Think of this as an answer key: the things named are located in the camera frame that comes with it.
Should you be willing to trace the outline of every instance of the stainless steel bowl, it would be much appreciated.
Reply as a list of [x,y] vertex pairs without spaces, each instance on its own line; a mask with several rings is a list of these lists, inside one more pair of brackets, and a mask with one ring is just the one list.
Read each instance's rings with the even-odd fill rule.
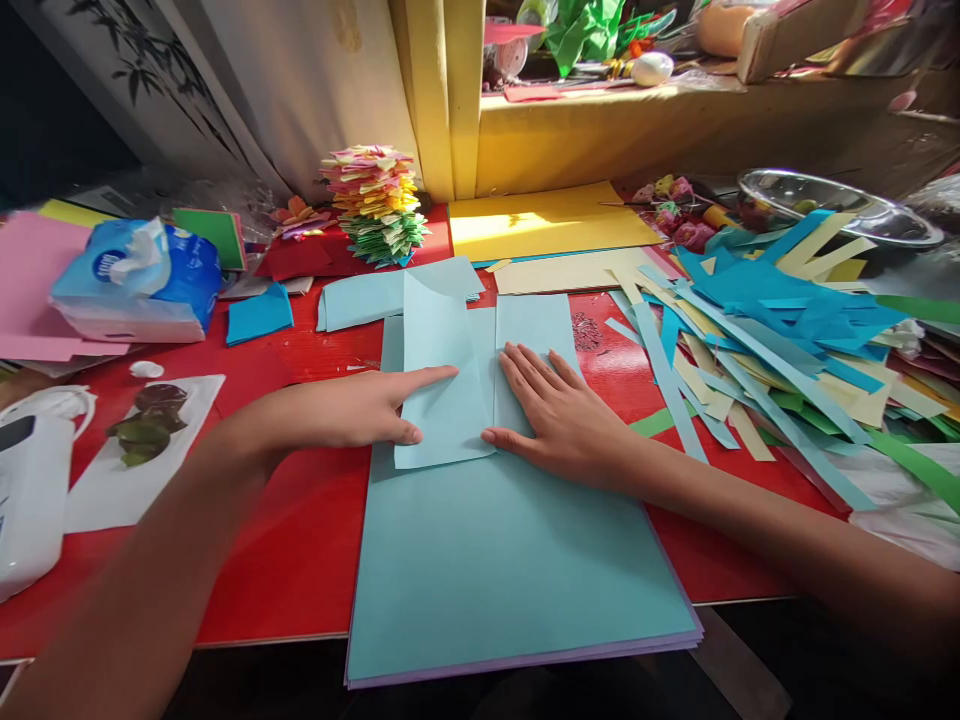
[[926,250],[943,242],[943,231],[909,208],[833,180],[770,168],[746,170],[737,177],[740,214],[751,229],[786,227],[816,208],[856,213],[841,230],[878,245]]

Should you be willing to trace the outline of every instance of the paper flower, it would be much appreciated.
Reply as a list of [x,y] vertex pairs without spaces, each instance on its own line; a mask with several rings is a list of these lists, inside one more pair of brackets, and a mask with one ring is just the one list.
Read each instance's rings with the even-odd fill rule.
[[423,215],[414,193],[413,158],[389,145],[354,145],[324,160],[320,173],[344,212],[340,227],[353,241],[354,257],[378,268],[406,265],[423,245]]

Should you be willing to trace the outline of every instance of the light blue paper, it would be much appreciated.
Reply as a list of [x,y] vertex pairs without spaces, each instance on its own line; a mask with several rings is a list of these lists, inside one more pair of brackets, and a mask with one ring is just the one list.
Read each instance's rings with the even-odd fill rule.
[[484,457],[494,448],[480,439],[491,424],[490,397],[483,394],[484,372],[492,352],[482,360],[471,338],[469,315],[459,297],[430,290],[413,275],[404,278],[403,368],[420,370],[453,365],[460,373],[421,388],[403,403],[402,417],[423,432],[417,445],[397,445],[398,469],[410,469]]
[[406,273],[434,292],[455,296],[461,301],[468,295],[484,290],[470,261],[463,256],[409,270],[344,278],[323,288],[327,331],[400,315],[403,312],[403,278]]
[[646,303],[638,303],[633,306],[633,313],[637,319],[637,329],[640,331],[640,337],[643,338],[647,356],[650,358],[653,375],[657,378],[657,384],[660,386],[660,394],[663,395],[663,401],[670,411],[673,424],[676,425],[677,432],[680,434],[683,450],[690,457],[709,465],[707,455],[703,452],[703,446],[700,444],[700,438],[697,437],[697,431],[693,427],[693,420],[690,419],[690,415],[683,404],[683,398],[680,397],[680,389],[674,379],[673,367],[667,363],[663,345],[660,344],[660,338],[657,337],[657,326],[654,322],[653,311]]
[[757,401],[763,413],[770,418],[790,444],[800,452],[810,466],[830,488],[854,511],[876,510],[877,506],[833,464],[823,456],[820,449],[797,427],[797,424],[777,405],[750,373],[740,367],[740,363],[726,351],[718,353],[720,363],[726,368],[741,387]]
[[233,303],[229,314],[227,347],[293,327],[290,296],[280,283],[274,283],[262,295]]
[[[539,322],[514,317],[513,339],[534,342],[521,325]],[[401,345],[401,321],[387,318],[384,371],[402,368]],[[392,460],[374,447],[348,683],[698,634],[636,501],[509,454],[410,471]]]
[[816,380],[807,377],[794,368],[793,365],[768,350],[765,345],[754,340],[749,333],[741,330],[733,323],[727,322],[729,318],[709,302],[698,297],[690,288],[678,287],[677,292],[713,320],[713,322],[732,335],[734,339],[746,345],[747,348],[755,353],[761,360],[783,375],[811,404],[815,405],[824,415],[833,420],[837,427],[839,427],[852,442],[857,445],[865,445],[870,441],[870,436],[863,431],[863,428],[861,428],[853,418],[847,415],[833,398],[817,387]]
[[[578,368],[577,350],[570,324],[566,295],[499,295],[497,297],[497,352],[506,343],[523,343],[550,364],[547,354],[556,350],[570,367]],[[533,437],[527,416],[502,372],[496,375],[493,424]]]

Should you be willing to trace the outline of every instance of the stack of paper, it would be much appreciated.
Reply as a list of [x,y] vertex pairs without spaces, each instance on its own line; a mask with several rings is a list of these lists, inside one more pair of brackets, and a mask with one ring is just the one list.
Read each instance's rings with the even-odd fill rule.
[[702,628],[640,505],[509,454],[473,454],[479,427],[530,432],[497,365],[505,340],[578,366],[566,296],[501,297],[455,329],[462,302],[407,282],[382,369],[462,361],[415,412],[431,432],[442,422],[462,436],[455,459],[475,459],[448,462],[427,440],[422,453],[374,447],[348,687],[695,646]]

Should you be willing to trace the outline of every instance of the red table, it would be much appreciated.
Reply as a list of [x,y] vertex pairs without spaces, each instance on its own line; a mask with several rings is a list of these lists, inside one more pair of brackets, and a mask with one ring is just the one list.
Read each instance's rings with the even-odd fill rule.
[[[493,276],[481,271],[487,288],[474,307],[496,302]],[[220,303],[204,343],[164,346],[138,353],[163,365],[165,378],[222,372],[227,382],[203,432],[239,405],[290,379],[311,382],[340,377],[380,364],[382,322],[335,333],[315,333],[319,284],[292,298],[295,327],[226,348],[226,304]],[[603,343],[580,352],[590,385],[627,422],[663,408],[646,354],[604,325],[626,322],[606,293],[572,295],[571,312],[596,320]],[[82,373],[99,396],[97,415],[74,447],[73,479],[103,444],[103,430],[120,420],[143,381],[124,361]],[[824,498],[784,460],[756,463],[746,450],[724,450],[694,421],[711,463],[762,487],[826,513]],[[680,448],[675,430],[659,440]],[[268,485],[257,514],[244,529],[214,589],[200,630],[201,646],[343,636],[360,551],[369,448],[312,450],[288,458]],[[793,588],[750,554],[720,535],[671,513],[650,508],[650,517],[694,603],[766,598]],[[130,528],[68,535],[57,566],[19,596],[0,605],[0,661],[35,656],[71,609],[89,578],[116,551]]]

